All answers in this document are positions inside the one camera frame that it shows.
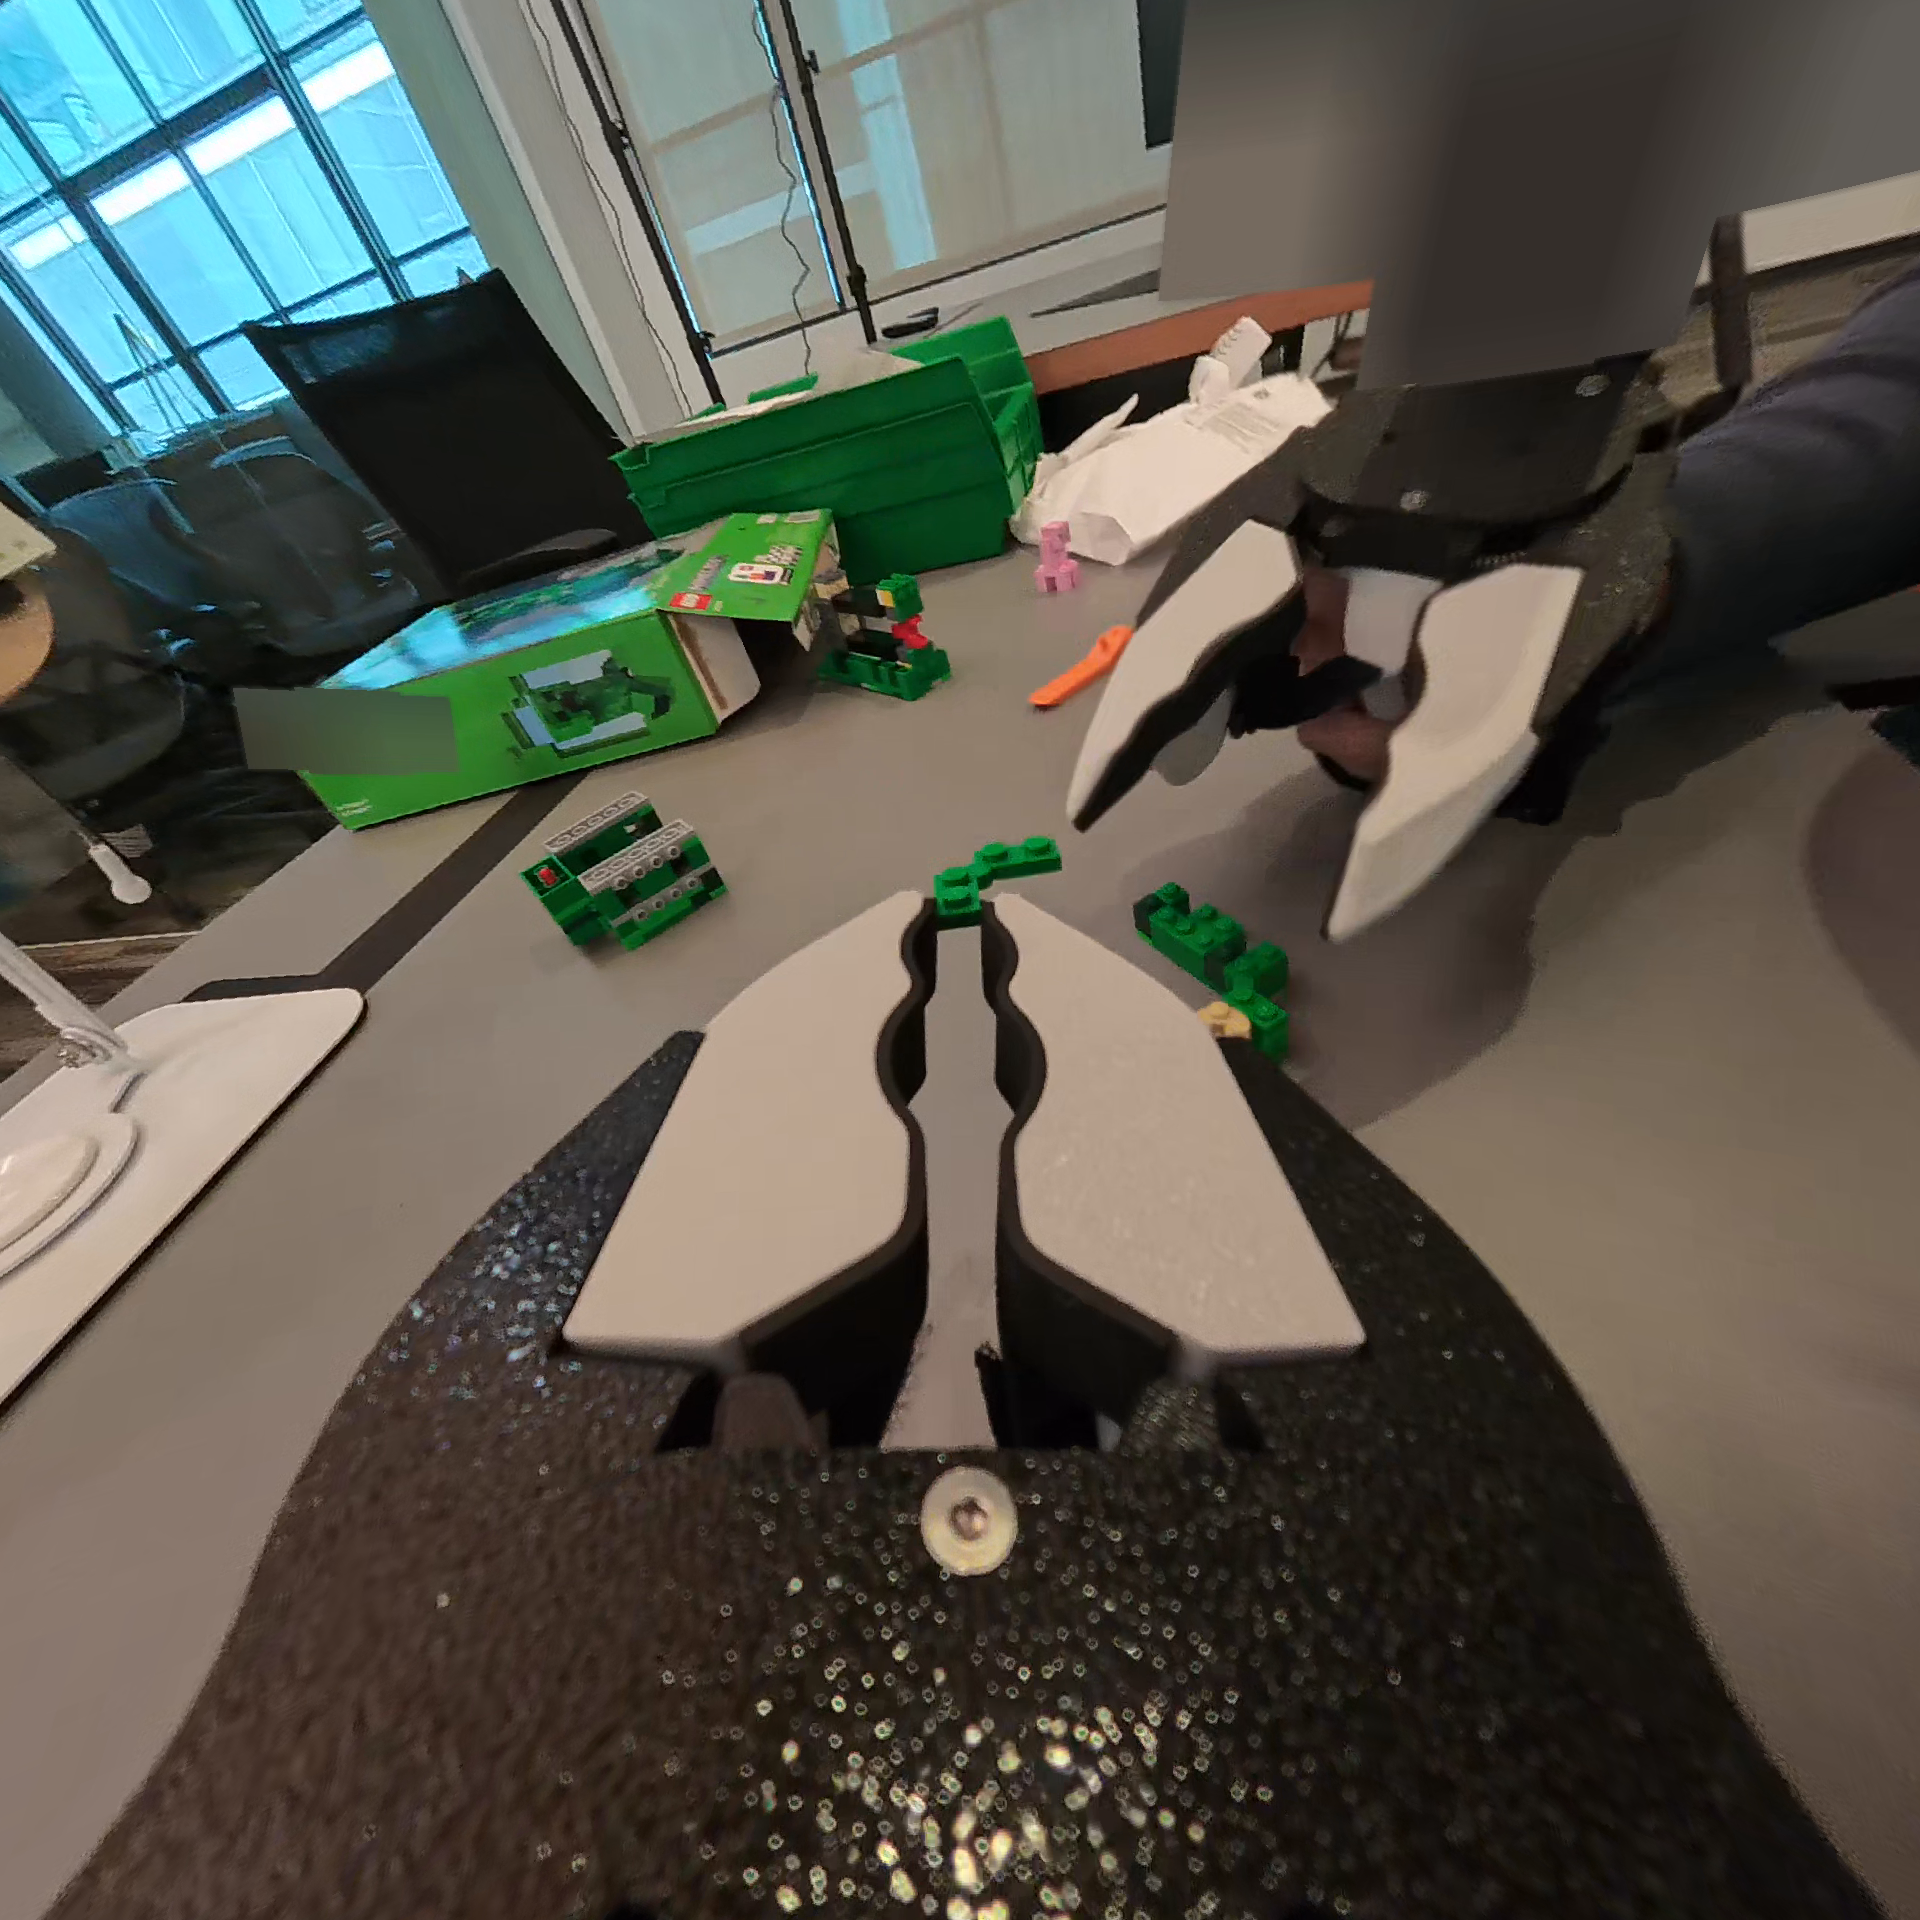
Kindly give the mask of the green plastic bin stack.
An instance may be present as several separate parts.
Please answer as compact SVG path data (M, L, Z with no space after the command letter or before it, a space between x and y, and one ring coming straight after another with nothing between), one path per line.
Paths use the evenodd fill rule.
M723 513L830 513L847 568L950 568L1001 559L1037 469L1037 393L1012 316L886 353L893 373L779 385L617 457L648 536Z

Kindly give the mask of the orange brick separator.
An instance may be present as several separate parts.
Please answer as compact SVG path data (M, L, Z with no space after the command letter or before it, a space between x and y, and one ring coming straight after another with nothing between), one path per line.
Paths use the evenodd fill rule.
M1126 655L1132 629L1108 629L1059 682L1049 682L1026 708L1071 708L1072 690L1090 690L1094 682L1110 682L1110 667Z

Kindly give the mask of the white booklet stand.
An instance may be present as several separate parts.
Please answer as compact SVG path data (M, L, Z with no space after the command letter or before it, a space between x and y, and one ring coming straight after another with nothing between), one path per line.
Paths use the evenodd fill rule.
M0 1404L15 1404L369 1007L278 981L110 1026L15 936L0 975L59 1040L59 1067L0 1113Z

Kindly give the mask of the green zigzag brick assembly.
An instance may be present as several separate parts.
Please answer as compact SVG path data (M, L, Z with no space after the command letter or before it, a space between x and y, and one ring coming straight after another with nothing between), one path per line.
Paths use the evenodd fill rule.
M1141 944L1155 944L1176 975L1215 991L1197 1011L1215 1040L1249 1040L1260 1064L1290 1064L1290 950L1249 936L1230 913L1193 906L1176 881L1132 906Z

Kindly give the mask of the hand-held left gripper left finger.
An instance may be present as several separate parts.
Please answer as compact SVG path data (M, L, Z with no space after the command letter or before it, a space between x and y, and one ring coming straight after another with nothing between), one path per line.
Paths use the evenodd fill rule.
M927 1339L927 895L886 895L708 1017L564 1318L587 1355L774 1374L880 1422Z

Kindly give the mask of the green and grey brick assembly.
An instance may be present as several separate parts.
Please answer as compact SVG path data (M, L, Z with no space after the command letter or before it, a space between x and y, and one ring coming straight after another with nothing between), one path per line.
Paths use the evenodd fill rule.
M519 881L572 944L630 950L727 895L699 829L648 795L564 823Z

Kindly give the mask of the white paper bag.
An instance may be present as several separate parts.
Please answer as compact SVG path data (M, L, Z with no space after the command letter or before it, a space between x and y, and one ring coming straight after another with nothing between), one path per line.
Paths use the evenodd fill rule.
M1235 316L1197 363L1186 408L1132 419L1141 395L1108 415L1059 457L1037 457L1012 544L1037 547L1071 520L1071 559L1132 561L1168 544L1235 478L1277 457L1298 429L1325 419L1312 373L1260 373L1268 331Z

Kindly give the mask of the person's right hand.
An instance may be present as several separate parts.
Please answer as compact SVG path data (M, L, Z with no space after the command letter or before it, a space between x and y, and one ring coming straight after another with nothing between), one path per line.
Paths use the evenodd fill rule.
M1298 682L1343 655L1343 614L1347 614L1347 577L1307 568L1307 629L1290 636ZM1325 779L1376 785L1396 762L1396 728L1403 728L1396 718L1343 698L1298 720L1298 746L1325 762Z

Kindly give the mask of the green brick set box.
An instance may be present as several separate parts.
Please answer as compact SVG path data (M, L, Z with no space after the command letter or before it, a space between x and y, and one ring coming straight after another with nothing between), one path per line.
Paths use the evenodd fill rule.
M757 698L751 636L820 636L830 513L727 513L416 614L327 682L363 762L304 762L333 823L590 773L714 737Z

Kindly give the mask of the grey desk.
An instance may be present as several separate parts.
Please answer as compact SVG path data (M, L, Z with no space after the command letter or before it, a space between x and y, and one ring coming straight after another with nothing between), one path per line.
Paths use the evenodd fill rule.
M494 865L369 981L363 1030L5 1405L5 1913L51 1913L196 1701L333 1404L467 1217L644 1054L850 913L1059 829L1090 698L1033 718L1151 568L1037 596L931 577L927 708L765 685L714 746L327 840L116 1017L373 969L464 844ZM541 840L648 795L727 881L648 944L572 944ZM1798 682L1610 737L1560 829L1496 823L1396 924L1318 944L1347 840L1290 737L1141 785L1037 906L1155 969L1155 881L1290 950L1307 1092L1560 1349L1723 1672L1827 1837L1916 1913L1916 762Z

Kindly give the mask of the black mesh office chair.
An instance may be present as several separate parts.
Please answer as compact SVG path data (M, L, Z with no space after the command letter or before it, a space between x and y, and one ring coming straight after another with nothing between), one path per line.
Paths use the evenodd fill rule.
M496 269L351 316L247 323L247 349L450 596L648 544L617 469L618 433Z

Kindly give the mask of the large paned window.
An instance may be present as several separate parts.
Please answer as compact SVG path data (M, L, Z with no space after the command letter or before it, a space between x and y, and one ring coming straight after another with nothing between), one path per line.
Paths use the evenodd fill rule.
M130 444L278 395L254 323L494 273L351 0L5 0L5 316Z

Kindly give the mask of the grey mesh office chair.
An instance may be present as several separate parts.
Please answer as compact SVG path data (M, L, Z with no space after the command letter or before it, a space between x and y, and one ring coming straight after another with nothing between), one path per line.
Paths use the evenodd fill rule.
M333 816L296 773L254 773L240 685L316 685L390 640L416 603L413 547L385 509L286 433L196 444L116 469L41 513L51 655L5 690L5 865L77 929L196 929L309 850ZM51 795L150 906L51 881L85 856Z

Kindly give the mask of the green angled plate piece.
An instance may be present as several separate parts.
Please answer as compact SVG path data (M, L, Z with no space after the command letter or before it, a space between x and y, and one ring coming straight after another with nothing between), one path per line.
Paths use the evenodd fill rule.
M1059 874L1056 840L981 844L973 856L957 856L931 881L931 913L940 913L940 924L981 924L981 895L999 881L1033 881L1033 874Z

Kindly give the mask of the black tripod stand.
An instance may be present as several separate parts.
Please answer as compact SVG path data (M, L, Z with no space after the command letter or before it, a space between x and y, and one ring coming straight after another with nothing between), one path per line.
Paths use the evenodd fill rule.
M670 310L677 310L688 363L692 363L708 408L723 408L723 373L714 373L708 331L699 331L699 316L692 316L688 273L677 273L677 260L670 260L670 237L666 237L666 222L658 222L658 195L648 195L648 173L644 173L644 153L638 153L638 132L630 132L618 89L617 89L617 59L603 59L603 46L600 46L600 7L587 7L587 0L557 0L557 31L564 31L564 46L572 46L572 68L574 68L574 80L587 80L587 101L590 101L600 143L603 143L603 157L617 157L617 173L618 173L618 195L630 195L630 212L638 212L638 222L644 222L644 246L648 246L648 260L658 260L658 280L666 280L666 295L670 295Z
M871 153L850 93L850 68L814 36L814 7L774 0L774 59L779 59L779 93L792 106L799 136L799 173L810 173L810 212L820 228L830 260L830 295L850 310L864 349L886 349L880 310L871 310L871 273L850 228L850 164Z

